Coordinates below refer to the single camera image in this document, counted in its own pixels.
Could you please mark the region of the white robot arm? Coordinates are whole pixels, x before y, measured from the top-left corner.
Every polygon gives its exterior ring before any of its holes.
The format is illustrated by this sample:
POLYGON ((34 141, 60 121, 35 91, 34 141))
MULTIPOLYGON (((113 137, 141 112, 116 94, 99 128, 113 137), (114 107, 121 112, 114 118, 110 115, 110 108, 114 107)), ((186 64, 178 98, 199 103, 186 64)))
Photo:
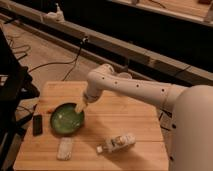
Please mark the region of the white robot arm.
POLYGON ((213 86, 127 79, 102 64, 87 74, 87 86, 76 111, 112 91, 172 114, 168 171, 213 171, 213 86))

